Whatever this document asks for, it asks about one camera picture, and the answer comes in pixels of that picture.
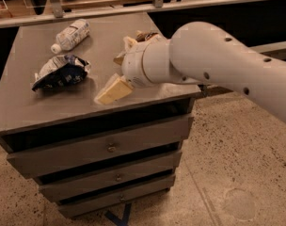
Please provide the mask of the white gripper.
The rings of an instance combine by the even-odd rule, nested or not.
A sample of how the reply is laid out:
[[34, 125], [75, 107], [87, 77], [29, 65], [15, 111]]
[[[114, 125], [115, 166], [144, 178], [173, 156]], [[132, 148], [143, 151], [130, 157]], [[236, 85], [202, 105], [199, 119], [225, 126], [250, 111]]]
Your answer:
[[136, 39], [124, 37], [124, 49], [113, 59], [121, 65], [122, 73], [112, 75], [105, 86], [99, 91], [94, 101], [100, 105], [109, 105], [128, 96], [134, 87], [144, 88], [150, 84], [143, 70], [143, 55], [147, 48], [146, 42], [137, 43]]

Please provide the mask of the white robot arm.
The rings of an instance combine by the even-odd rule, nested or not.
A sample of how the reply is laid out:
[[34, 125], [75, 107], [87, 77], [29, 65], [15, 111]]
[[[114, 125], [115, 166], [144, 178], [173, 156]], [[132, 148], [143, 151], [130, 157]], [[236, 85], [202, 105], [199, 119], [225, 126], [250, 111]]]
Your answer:
[[286, 123], [286, 61], [262, 55], [209, 23], [181, 26], [171, 38], [138, 31], [125, 37], [113, 75], [95, 97], [108, 105], [157, 84], [218, 85], [236, 91]]

